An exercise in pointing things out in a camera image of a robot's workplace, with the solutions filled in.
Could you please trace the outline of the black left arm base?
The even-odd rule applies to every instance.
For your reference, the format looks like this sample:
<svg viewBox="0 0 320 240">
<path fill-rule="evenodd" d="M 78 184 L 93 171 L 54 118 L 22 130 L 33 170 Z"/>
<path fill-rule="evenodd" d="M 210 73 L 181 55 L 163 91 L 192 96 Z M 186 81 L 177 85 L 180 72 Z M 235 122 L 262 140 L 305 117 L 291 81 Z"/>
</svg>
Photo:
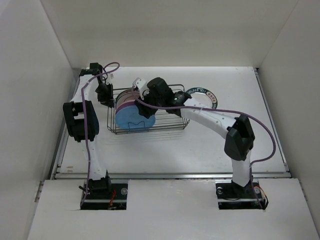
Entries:
<svg viewBox="0 0 320 240">
<path fill-rule="evenodd" d="M 85 198 L 85 184 L 79 186 L 82 190 L 81 210 L 126 210 L 129 191 L 128 183 L 112 183 L 111 190 L 98 190 L 95 193 L 87 193 Z"/>
</svg>

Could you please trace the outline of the pink plate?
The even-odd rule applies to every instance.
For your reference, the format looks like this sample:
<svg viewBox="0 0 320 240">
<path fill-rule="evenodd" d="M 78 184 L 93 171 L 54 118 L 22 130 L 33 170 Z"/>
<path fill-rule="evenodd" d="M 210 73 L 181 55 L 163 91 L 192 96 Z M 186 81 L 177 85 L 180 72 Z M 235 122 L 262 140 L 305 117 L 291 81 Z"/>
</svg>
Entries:
<svg viewBox="0 0 320 240">
<path fill-rule="evenodd" d="M 140 93 L 138 91 L 131 92 L 130 89 L 123 91 L 117 96 L 115 100 L 115 106 L 119 108 L 120 105 L 124 103 L 135 101 L 135 99 L 138 98 L 139 96 L 140 96 Z"/>
</svg>

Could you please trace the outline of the grey wire dish rack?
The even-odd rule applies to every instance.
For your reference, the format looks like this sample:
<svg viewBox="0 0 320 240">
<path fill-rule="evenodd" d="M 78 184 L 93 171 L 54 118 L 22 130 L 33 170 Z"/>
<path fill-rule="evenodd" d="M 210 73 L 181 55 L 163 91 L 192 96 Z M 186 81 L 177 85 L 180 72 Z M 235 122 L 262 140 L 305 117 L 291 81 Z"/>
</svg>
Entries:
<svg viewBox="0 0 320 240">
<path fill-rule="evenodd" d="M 145 107 L 136 101 L 140 97 L 138 89 L 113 90 L 113 107 L 107 110 L 106 127 L 114 134 L 131 134 L 183 130 L 189 120 L 163 109 Z"/>
</svg>

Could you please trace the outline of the blue plate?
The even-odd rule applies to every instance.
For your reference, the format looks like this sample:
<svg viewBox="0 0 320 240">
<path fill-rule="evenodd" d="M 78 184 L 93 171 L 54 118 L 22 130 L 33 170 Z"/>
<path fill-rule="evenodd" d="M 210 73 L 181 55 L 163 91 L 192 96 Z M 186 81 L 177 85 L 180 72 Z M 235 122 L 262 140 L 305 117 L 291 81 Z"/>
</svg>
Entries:
<svg viewBox="0 0 320 240">
<path fill-rule="evenodd" d="M 154 126 L 155 122 L 155 115 L 149 118 L 140 115 L 135 104 L 121 106 L 115 113 L 116 125 L 125 130 L 149 129 Z"/>
</svg>

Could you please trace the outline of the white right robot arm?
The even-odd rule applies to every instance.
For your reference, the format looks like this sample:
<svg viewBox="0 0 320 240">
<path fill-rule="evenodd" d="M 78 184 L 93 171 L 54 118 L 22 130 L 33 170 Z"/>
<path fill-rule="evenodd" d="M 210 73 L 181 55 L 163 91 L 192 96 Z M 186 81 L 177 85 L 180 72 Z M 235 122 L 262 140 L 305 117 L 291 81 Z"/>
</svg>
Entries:
<svg viewBox="0 0 320 240">
<path fill-rule="evenodd" d="M 224 152 L 232 164 L 232 193 L 243 197 L 250 191 L 250 156 L 255 135 L 247 116 L 236 117 L 222 114 L 217 109 L 207 108 L 189 93 L 173 91 L 160 77 L 150 81 L 137 78 L 132 88 L 138 90 L 135 100 L 140 115 L 149 118 L 157 110 L 165 110 L 180 118 L 195 121 L 209 128 L 224 140 Z"/>
</svg>

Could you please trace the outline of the white plate with cartoon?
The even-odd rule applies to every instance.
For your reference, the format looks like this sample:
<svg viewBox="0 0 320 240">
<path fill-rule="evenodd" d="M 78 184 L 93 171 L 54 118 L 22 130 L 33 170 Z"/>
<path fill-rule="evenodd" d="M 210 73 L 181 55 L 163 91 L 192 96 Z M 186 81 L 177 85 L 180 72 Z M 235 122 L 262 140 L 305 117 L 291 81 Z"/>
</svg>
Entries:
<svg viewBox="0 0 320 240">
<path fill-rule="evenodd" d="M 130 101 L 132 99 L 135 99 L 131 89 L 126 89 L 124 91 L 122 91 L 115 99 L 115 106 L 118 107 L 119 105 Z"/>
</svg>

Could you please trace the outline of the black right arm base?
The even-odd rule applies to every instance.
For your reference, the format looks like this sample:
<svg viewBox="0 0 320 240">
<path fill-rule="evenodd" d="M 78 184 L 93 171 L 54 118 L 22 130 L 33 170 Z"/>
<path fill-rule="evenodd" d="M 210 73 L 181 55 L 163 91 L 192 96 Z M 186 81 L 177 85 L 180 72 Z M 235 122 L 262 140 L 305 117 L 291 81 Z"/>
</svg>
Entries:
<svg viewBox="0 0 320 240">
<path fill-rule="evenodd" d="M 269 205 L 258 180 L 245 187 L 232 181 L 217 181 L 215 189 L 219 210 L 265 210 Z"/>
</svg>

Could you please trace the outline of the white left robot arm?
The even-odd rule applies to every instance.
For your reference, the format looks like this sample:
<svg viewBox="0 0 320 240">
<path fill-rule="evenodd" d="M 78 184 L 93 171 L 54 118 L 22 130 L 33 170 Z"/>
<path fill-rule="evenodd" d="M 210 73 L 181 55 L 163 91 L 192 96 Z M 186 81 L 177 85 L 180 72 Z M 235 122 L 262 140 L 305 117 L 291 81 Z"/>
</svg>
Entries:
<svg viewBox="0 0 320 240">
<path fill-rule="evenodd" d="M 62 106 L 67 131 L 77 143 L 82 144 L 87 161 L 86 195 L 107 198 L 112 192 L 112 183 L 98 153 L 99 120 L 93 99 L 106 107 L 114 107 L 113 84 L 106 78 L 108 73 L 97 62 L 90 63 L 78 76 L 79 84 L 74 97 Z"/>
</svg>

